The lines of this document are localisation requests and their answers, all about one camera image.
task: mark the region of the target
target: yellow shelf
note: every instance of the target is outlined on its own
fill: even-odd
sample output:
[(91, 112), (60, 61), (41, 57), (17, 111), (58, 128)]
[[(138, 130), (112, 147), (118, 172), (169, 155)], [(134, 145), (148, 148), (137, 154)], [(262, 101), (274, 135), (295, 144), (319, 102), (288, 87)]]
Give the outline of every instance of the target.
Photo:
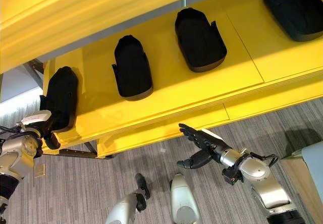
[(1, 0), (0, 73), (177, 0)]
[(167, 121), (99, 139), (99, 157), (182, 136), (178, 123), (211, 128), (323, 97), (322, 75), (254, 93), (213, 108), (197, 110)]
[[(48, 62), (45, 92), (49, 78), (65, 65), (80, 81), (76, 126), (57, 134), (62, 148), (100, 139), (100, 156), (104, 156), (178, 136), (180, 121), (212, 127), (321, 97), (323, 38), (293, 42), (273, 18), (268, 20), (270, 13), (260, 3), (205, 0), (192, 5), (209, 21), (216, 20), (228, 49), (223, 64), (206, 73), (193, 73), (186, 66), (174, 29), (177, 12)], [(257, 13), (246, 17), (248, 10)], [(240, 22), (254, 26), (242, 30)], [(154, 83), (154, 93), (137, 102), (119, 96), (111, 68), (118, 40), (127, 34), (141, 41)]]
[(263, 0), (219, 1), (265, 82), (323, 66), (322, 37), (291, 40)]
[[(88, 141), (148, 125), (193, 107), (205, 100), (262, 83), (254, 63), (217, 0), (194, 6), (209, 20), (217, 20), (228, 48), (225, 61), (206, 73), (191, 72), (179, 49), (174, 23), (177, 12), (150, 20), (89, 46), (51, 60), (45, 66), (44, 86), (55, 71), (70, 66), (79, 78), (76, 127), (58, 133), (62, 144)], [(132, 34), (138, 38), (149, 59), (154, 93), (146, 99), (129, 102), (119, 96), (111, 64), (118, 40)]]

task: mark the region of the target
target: black foam insert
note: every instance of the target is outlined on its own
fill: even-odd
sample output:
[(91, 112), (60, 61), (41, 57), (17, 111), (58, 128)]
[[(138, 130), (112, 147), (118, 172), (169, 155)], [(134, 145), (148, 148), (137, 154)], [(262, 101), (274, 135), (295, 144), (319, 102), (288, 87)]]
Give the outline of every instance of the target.
[(48, 83), (47, 95), (40, 96), (40, 110), (47, 109), (57, 119), (52, 131), (67, 131), (76, 120), (78, 79), (70, 67), (57, 70)]
[(295, 41), (323, 35), (322, 0), (264, 0), (280, 25)]
[(181, 10), (175, 21), (178, 43), (189, 66), (198, 68), (222, 60), (227, 48), (216, 22), (209, 24), (205, 14), (193, 8)]
[(138, 39), (132, 35), (121, 38), (115, 58), (116, 64), (112, 67), (122, 97), (132, 97), (152, 87), (148, 58)]

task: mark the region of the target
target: gray carpet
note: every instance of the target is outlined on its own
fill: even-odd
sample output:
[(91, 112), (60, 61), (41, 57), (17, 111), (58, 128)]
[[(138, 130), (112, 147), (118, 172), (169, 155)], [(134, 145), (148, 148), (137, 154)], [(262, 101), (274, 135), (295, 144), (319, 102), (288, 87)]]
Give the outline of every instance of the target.
[[(21, 109), (18, 115), (26, 111)], [(2, 117), (0, 123), (7, 125), (12, 118)], [(236, 149), (245, 146), (259, 154), (284, 157), (321, 140), (322, 123), (323, 99), (317, 99), (212, 131)], [(105, 223), (116, 201), (136, 189), (134, 176), (140, 172), (146, 176), (152, 195), (147, 209), (136, 214), (135, 223), (172, 223), (169, 181), (182, 172), (190, 182), (203, 223), (267, 223), (246, 185), (226, 184), (221, 176), (223, 167), (216, 162), (193, 171), (176, 166), (176, 161), (197, 150), (179, 137), (120, 153), (111, 160), (42, 156), (36, 162), (45, 163), (46, 176), (26, 176), (10, 199), (6, 217), (9, 224)], [(306, 223), (313, 223), (281, 164), (272, 167), (272, 172)]]

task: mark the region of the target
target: cable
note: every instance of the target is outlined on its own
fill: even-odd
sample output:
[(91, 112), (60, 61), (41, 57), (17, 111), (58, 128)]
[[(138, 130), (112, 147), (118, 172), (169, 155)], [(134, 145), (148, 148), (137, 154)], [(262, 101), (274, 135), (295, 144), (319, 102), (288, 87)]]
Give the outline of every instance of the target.
[(251, 152), (250, 154), (252, 156), (260, 159), (261, 161), (271, 159), (271, 162), (268, 164), (268, 167), (273, 166), (279, 160), (279, 157), (276, 154), (271, 154), (271, 155), (268, 155), (268, 156), (260, 156), (260, 155), (254, 153), (254, 152)]
[(4, 126), (0, 126), (0, 130), (2, 130), (2, 132), (0, 132), (0, 135), (1, 134), (4, 134), (4, 133), (19, 133), (20, 132), (20, 129), (18, 127), (12, 127), (12, 128), (8, 128), (8, 127), (4, 127)]

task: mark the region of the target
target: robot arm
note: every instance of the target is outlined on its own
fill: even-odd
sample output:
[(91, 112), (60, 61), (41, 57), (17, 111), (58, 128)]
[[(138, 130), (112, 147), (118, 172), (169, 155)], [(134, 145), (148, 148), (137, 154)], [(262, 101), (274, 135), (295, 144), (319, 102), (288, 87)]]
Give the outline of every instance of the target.
[[(238, 152), (221, 137), (206, 129), (196, 131), (184, 124), (179, 126), (180, 131), (202, 150), (189, 159), (178, 161), (178, 166), (196, 169), (213, 159), (226, 167), (222, 175), (227, 183), (234, 185), (240, 180), (250, 186), (251, 193), (268, 223), (305, 223), (286, 191), (271, 173), (270, 167), (278, 160), (276, 155), (259, 156), (246, 149)], [(264, 162), (268, 159), (271, 159), (269, 164)]]
[[(48, 110), (40, 110), (25, 117), (13, 130), (15, 134), (0, 146), (0, 215), (5, 211), (19, 182), (33, 170), (34, 158), (42, 155), (41, 138), (51, 134), (53, 119)], [(50, 146), (59, 148), (60, 145), (53, 141)]]

